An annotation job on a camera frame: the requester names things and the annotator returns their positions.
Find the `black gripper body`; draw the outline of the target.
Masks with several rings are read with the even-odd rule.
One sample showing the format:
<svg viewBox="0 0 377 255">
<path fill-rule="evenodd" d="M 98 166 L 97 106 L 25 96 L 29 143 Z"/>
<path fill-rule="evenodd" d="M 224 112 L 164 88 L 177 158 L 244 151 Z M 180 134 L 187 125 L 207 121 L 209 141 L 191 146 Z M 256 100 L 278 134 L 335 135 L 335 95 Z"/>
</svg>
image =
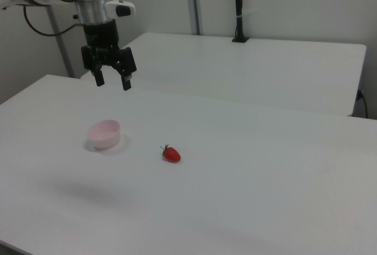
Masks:
<svg viewBox="0 0 377 255">
<path fill-rule="evenodd" d="M 119 47 L 117 23 L 114 19 L 96 25 L 84 25 L 87 44 L 81 48 L 84 68 L 100 74 L 104 65 L 119 74 L 132 74 L 137 70 L 131 48 Z"/>
</svg>

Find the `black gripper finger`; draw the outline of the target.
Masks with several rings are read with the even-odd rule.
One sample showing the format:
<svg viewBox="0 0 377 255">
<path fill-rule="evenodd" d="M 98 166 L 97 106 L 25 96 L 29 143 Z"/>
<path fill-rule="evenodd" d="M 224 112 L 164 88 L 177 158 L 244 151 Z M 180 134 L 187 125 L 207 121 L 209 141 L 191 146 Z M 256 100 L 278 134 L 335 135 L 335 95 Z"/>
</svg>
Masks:
<svg viewBox="0 0 377 255">
<path fill-rule="evenodd" d="M 105 84 L 104 77 L 101 70 L 94 71 L 93 76 L 95 78 L 95 82 L 98 87 Z"/>
<path fill-rule="evenodd" d="M 132 77 L 131 72 L 128 69 L 126 69 L 126 67 L 123 66 L 120 63 L 117 63 L 115 65 L 114 69 L 119 73 L 119 75 L 121 77 L 123 90 L 124 91 L 129 90 L 131 88 L 131 77 Z"/>
</svg>

